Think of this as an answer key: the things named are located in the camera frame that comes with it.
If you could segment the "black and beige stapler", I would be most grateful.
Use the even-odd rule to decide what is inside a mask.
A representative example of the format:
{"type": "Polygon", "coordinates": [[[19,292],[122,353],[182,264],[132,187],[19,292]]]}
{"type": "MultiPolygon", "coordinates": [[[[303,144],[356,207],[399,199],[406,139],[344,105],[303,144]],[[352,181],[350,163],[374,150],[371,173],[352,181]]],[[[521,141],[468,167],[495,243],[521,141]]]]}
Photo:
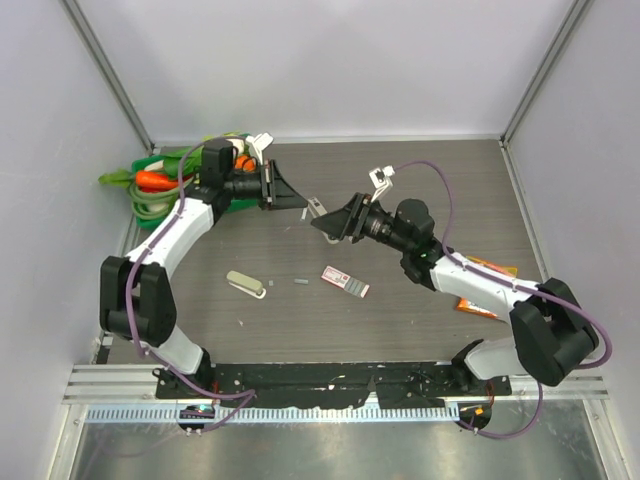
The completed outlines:
{"type": "MultiPolygon", "coordinates": [[[[324,205],[320,202],[320,200],[317,197],[309,197],[307,199],[307,206],[304,207],[303,209],[305,209],[305,208],[307,209],[306,219],[308,217],[310,217],[311,219],[316,219],[316,218],[318,218],[320,216],[323,216],[323,215],[325,215],[327,213],[326,208],[324,207],[324,205]]],[[[321,234],[323,235],[325,240],[330,245],[336,245],[336,244],[339,243],[339,241],[336,238],[328,235],[327,233],[321,232],[321,234]]]]}

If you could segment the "red white staple box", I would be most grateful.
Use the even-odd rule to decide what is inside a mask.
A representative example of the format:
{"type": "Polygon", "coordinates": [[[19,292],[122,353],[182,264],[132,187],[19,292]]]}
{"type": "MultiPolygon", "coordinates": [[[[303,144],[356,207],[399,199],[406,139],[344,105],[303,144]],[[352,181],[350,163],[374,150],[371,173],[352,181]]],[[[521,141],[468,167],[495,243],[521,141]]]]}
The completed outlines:
{"type": "Polygon", "coordinates": [[[364,298],[370,285],[332,266],[326,266],[321,279],[358,298],[364,298]]]}

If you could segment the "small beige stapler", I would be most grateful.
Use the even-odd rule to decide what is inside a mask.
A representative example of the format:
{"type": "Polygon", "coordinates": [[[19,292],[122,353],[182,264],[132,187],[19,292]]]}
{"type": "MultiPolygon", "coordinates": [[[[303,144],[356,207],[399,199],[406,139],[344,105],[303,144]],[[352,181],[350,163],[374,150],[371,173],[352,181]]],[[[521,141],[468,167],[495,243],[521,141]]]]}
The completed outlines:
{"type": "Polygon", "coordinates": [[[260,280],[241,272],[230,270],[226,275],[226,281],[233,288],[253,298],[261,300],[266,296],[266,288],[260,280]]]}

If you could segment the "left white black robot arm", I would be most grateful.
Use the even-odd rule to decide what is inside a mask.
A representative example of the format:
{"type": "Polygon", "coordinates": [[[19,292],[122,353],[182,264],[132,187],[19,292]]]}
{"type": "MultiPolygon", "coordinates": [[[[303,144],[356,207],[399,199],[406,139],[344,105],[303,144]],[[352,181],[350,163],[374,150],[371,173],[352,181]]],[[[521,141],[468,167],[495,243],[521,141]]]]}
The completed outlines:
{"type": "Polygon", "coordinates": [[[306,199],[265,157],[268,133],[213,137],[190,148],[194,167],[182,156],[172,172],[177,199],[167,217],[138,247],[110,256],[100,269],[101,328],[130,341],[142,357],[159,361],[190,398],[213,385],[209,353],[179,328],[170,279],[197,240],[209,232],[235,200],[254,200],[262,210],[302,209],[306,199]]]}

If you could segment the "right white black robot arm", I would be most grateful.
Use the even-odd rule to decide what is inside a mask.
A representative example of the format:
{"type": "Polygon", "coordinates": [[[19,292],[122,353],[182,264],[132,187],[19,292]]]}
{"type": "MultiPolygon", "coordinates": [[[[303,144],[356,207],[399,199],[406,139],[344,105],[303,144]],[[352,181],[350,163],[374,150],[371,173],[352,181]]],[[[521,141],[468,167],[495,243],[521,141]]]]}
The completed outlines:
{"type": "Polygon", "coordinates": [[[522,281],[444,246],[421,200],[405,199],[390,213],[369,195],[357,193],[311,224],[338,241],[370,238],[401,252],[400,266],[413,283],[466,298],[509,325],[509,337],[476,340],[452,359],[451,380],[462,394],[475,394],[496,377],[520,374],[556,386],[599,345],[564,282],[522,281]]]}

